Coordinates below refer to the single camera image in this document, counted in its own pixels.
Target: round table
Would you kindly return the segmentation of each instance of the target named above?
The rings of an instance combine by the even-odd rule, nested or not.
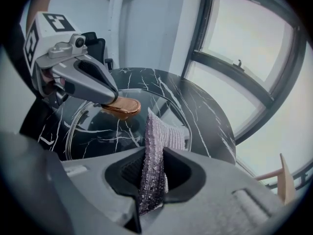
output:
[[[123,68],[111,70],[110,73],[119,90],[143,89],[171,101],[189,125],[192,133],[191,152],[235,164],[236,146],[229,121],[218,103],[199,86],[172,73],[148,68]],[[153,108],[156,102],[154,100],[150,102],[149,107]],[[66,140],[72,121],[86,104],[87,101],[70,96],[43,123],[38,142],[44,149],[57,152],[61,161],[66,160]],[[123,151],[126,147],[135,148],[136,145],[138,146],[138,141],[144,139],[140,136],[132,137],[128,126],[126,129],[122,129],[121,126],[126,125],[118,124],[115,130],[110,130],[111,136],[112,131],[115,131],[116,138],[107,140],[106,154]],[[123,140],[121,132],[134,142],[133,147],[130,143],[128,146],[119,144]],[[102,155],[97,152],[95,146],[91,147],[90,142],[91,140],[87,140],[79,147],[85,151],[84,158]]]

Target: office chair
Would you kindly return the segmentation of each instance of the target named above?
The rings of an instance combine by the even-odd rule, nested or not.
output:
[[[106,41],[103,38],[97,38],[95,32],[86,32],[82,35],[86,37],[85,44],[88,47],[88,55],[92,56],[102,64],[108,64],[108,69],[112,70],[112,59],[107,58],[104,60]]]

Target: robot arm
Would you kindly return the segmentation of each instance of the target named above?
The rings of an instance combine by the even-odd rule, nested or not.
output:
[[[67,95],[110,104],[118,90],[105,66],[88,55],[86,37],[65,15],[38,12],[24,45],[33,86],[58,108]],[[53,92],[47,93],[41,73],[50,69]]]

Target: sparkly fabric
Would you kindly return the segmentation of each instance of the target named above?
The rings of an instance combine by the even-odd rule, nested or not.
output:
[[[164,123],[150,108],[148,108],[145,143],[145,159],[139,189],[139,215],[162,206],[164,193],[168,192],[163,148],[185,149],[182,130]]]

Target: white wall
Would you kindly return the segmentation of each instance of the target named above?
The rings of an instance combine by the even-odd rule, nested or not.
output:
[[[168,71],[183,0],[128,1],[120,66]]]
[[[197,62],[191,62],[187,79],[208,92],[225,112],[234,135],[264,110],[263,104],[247,89],[224,74]]]
[[[6,51],[0,49],[0,130],[18,133],[35,101],[35,95],[15,71]]]
[[[184,2],[183,21],[180,18]],[[145,67],[168,71],[174,46],[188,50],[200,0],[123,0],[120,21],[120,67]],[[51,0],[48,11],[67,15],[82,32],[95,31],[108,40],[107,30],[109,0]],[[27,6],[21,20],[25,25]],[[184,62],[185,53],[176,51],[175,62]]]
[[[201,0],[183,0],[169,72],[181,75],[198,17]]]
[[[30,4],[30,0],[24,6],[24,10],[22,13],[21,21],[20,21],[20,26],[22,28],[24,38],[26,36],[26,20],[27,20],[27,13],[28,13],[29,4]]]

